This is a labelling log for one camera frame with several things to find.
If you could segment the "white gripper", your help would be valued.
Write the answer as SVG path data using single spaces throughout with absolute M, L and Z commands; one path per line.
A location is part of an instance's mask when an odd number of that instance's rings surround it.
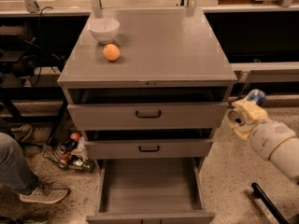
M 233 102 L 234 109 L 227 118 L 232 129 L 242 140 L 248 140 L 253 129 L 260 123 L 270 121 L 267 112 L 260 106 L 246 100 Z

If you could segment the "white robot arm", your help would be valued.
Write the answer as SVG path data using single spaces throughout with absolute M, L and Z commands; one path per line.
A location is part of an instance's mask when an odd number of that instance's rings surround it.
M 299 138 L 282 122 L 271 120 L 268 113 L 252 101 L 232 103 L 228 124 L 264 160 L 270 161 L 291 182 L 299 183 Z

